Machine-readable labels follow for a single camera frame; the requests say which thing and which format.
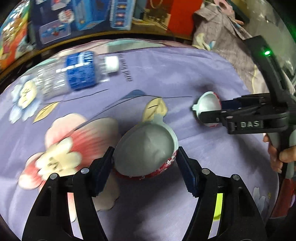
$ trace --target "bottle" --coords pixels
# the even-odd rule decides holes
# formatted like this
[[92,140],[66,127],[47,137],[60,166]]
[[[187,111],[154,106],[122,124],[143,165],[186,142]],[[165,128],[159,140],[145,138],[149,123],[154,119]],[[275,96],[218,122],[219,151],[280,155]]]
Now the bottle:
[[84,51],[60,57],[39,68],[34,78],[43,100],[94,86],[119,70],[117,56],[101,57]]

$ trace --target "wooden shelf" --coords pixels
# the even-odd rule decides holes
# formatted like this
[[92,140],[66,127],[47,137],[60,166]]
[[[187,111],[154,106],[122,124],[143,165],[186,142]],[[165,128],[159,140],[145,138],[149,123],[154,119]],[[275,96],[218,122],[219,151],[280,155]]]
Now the wooden shelf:
[[[173,37],[173,35],[170,31],[166,31],[166,30],[159,28],[157,26],[133,24],[131,30],[98,32],[98,33],[94,33],[94,34],[79,36],[79,37],[72,38],[72,39],[67,39],[65,41],[61,41],[59,43],[50,45],[50,46],[48,46],[44,49],[41,49],[41,50],[34,49],[34,50],[28,52],[27,54],[23,55],[22,57],[17,59],[15,62],[13,62],[10,66],[8,66],[5,70],[3,70],[0,73],[0,81],[3,80],[9,73],[11,73],[13,70],[15,70],[21,64],[29,61],[33,57],[40,55],[48,50],[51,50],[51,49],[54,49],[58,46],[61,46],[61,45],[67,44],[67,43],[71,43],[71,42],[75,42],[75,41],[78,41],[81,39],[88,39],[88,38],[94,38],[94,37],[105,36],[105,35],[117,35],[117,34],[139,34],[139,35],[141,35],[141,34],[147,35],[148,34],[148,35],[161,35],[161,36],[166,36],[166,37]],[[178,39],[183,39],[183,40],[192,40],[192,36],[174,34],[174,37],[178,38]]]

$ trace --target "screw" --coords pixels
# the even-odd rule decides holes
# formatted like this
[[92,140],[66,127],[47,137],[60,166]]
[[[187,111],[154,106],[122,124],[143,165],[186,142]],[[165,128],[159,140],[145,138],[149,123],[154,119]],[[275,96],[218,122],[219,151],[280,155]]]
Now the screw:
[[57,174],[56,174],[56,173],[53,173],[53,174],[51,174],[49,177],[50,177],[50,179],[52,179],[52,180],[53,180],[53,179],[56,179],[56,178],[57,178]]
[[238,180],[240,179],[240,177],[239,177],[238,174],[234,174],[232,177],[233,177],[233,179],[236,180],[236,181],[238,181]]
[[86,167],[81,169],[81,173],[82,173],[82,174],[86,174],[86,173],[88,173],[88,172],[89,172],[89,169],[86,168]]
[[210,170],[204,168],[204,169],[202,169],[202,173],[208,175],[208,174],[210,174]]

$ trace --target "blue bottle label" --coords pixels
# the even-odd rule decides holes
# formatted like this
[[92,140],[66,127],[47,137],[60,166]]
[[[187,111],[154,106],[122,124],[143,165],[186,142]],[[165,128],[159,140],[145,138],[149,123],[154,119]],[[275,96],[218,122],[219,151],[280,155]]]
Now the blue bottle label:
[[96,84],[94,53],[92,51],[69,55],[66,59],[66,70],[72,90],[78,90]]

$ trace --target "fingernail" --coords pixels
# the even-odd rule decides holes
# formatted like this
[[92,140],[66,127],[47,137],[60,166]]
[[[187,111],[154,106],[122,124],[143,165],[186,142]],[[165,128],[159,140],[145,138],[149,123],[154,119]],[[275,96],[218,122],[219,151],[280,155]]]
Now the fingernail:
[[288,159],[288,153],[285,152],[285,151],[282,151],[282,152],[280,153],[280,155],[279,155],[279,159],[280,159],[281,161],[285,161],[286,159]]

